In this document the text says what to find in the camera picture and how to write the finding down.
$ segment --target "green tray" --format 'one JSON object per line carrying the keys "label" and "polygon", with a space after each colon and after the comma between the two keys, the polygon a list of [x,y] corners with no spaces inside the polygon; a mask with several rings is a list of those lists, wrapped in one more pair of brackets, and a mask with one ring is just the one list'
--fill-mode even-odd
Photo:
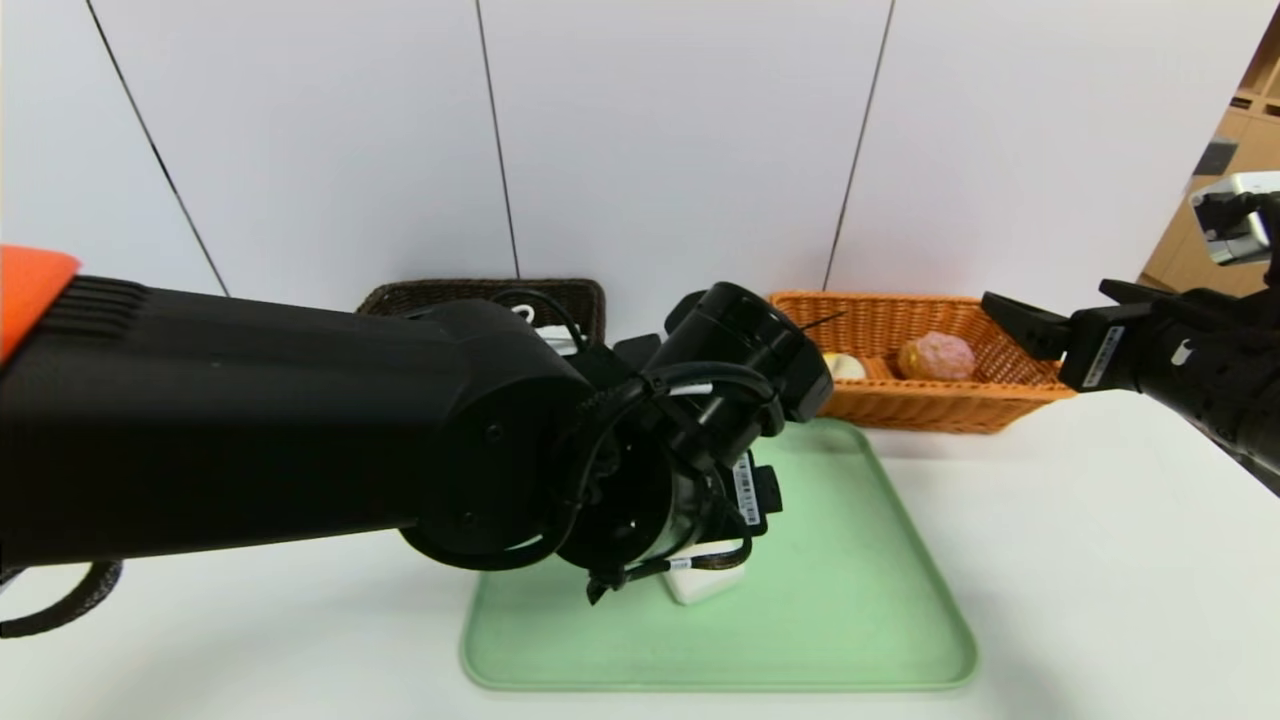
{"label": "green tray", "polygon": [[662,578],[586,602],[558,559],[480,579],[462,664],[511,691],[922,691],[964,684],[978,651],[906,510],[852,425],[758,441],[782,486],[746,577],[677,605]]}

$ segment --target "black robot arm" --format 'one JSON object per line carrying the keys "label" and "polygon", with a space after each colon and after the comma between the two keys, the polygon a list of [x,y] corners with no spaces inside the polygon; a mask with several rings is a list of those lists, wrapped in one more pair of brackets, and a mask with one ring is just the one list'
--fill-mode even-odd
{"label": "black robot arm", "polygon": [[1061,357],[1073,389],[1151,396],[1280,495],[1280,173],[1231,176],[1190,202],[1216,263],[1271,263],[1265,290],[1236,299],[1102,281],[1119,305],[1070,318],[989,292],[982,306],[1033,357]]}
{"label": "black robot arm", "polygon": [[666,342],[567,359],[494,302],[411,315],[72,279],[0,365],[0,569],[398,529],[461,568],[558,552],[594,602],[695,542],[744,538],[701,566],[741,562],[767,525],[726,503],[731,468],[832,388],[728,283]]}

